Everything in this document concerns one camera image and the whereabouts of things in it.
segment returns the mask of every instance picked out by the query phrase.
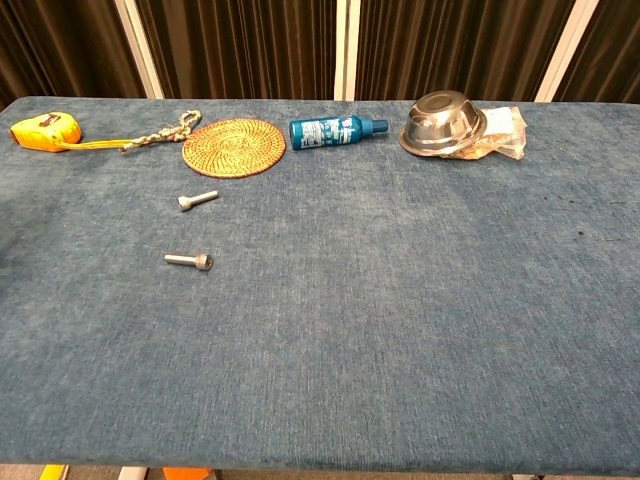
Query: bolt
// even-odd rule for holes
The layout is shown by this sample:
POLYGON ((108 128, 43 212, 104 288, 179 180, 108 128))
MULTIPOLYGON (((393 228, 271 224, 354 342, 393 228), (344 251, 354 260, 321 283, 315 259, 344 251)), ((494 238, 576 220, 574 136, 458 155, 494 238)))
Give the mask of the bolt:
POLYGON ((198 205, 199 203, 213 200, 214 198, 218 198, 217 190, 203 193, 202 195, 198 195, 195 197, 178 197, 178 205, 180 205, 180 210, 182 210, 183 212, 186 212, 194 205, 198 205))
POLYGON ((198 270, 211 270, 213 266, 213 258, 206 253, 198 253, 193 257, 187 255, 165 255, 164 261, 174 265, 196 267, 198 270))

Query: metal bowl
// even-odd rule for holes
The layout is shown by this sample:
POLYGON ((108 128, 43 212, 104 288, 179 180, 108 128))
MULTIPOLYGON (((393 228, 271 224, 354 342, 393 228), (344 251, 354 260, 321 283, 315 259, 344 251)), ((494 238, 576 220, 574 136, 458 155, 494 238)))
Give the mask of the metal bowl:
POLYGON ((464 94, 442 90, 413 104, 400 131, 400 144, 414 155, 449 155, 472 145, 486 127, 484 113, 464 94))

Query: rattan coaster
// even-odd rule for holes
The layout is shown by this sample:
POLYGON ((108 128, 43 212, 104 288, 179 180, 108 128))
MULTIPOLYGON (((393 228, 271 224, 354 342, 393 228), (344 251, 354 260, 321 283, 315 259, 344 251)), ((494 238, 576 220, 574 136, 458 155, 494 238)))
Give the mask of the rattan coaster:
POLYGON ((284 136, 262 120, 223 120, 198 129, 182 147, 190 168, 209 177, 240 178, 264 172, 284 154, 284 136))

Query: spray bottle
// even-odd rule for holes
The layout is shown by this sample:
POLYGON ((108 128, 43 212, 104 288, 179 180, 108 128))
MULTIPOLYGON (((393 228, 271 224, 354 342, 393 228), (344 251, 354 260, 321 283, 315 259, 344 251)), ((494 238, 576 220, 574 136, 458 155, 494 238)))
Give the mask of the spray bottle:
POLYGON ((389 130, 389 122, 386 120, 371 120, 355 115, 309 118, 293 120, 289 123, 289 134, 294 150, 357 143, 374 133, 387 130, 389 130))

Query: bolt head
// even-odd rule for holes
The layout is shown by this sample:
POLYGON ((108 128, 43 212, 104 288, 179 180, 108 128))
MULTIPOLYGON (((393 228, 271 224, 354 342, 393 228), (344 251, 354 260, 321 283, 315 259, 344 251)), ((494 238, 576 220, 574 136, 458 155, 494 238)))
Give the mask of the bolt head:
POLYGON ((196 255, 196 268, 198 270, 211 270, 213 266, 213 258, 206 253, 196 255))
POLYGON ((191 208, 191 199, 189 197, 178 197, 178 205, 183 212, 191 208))

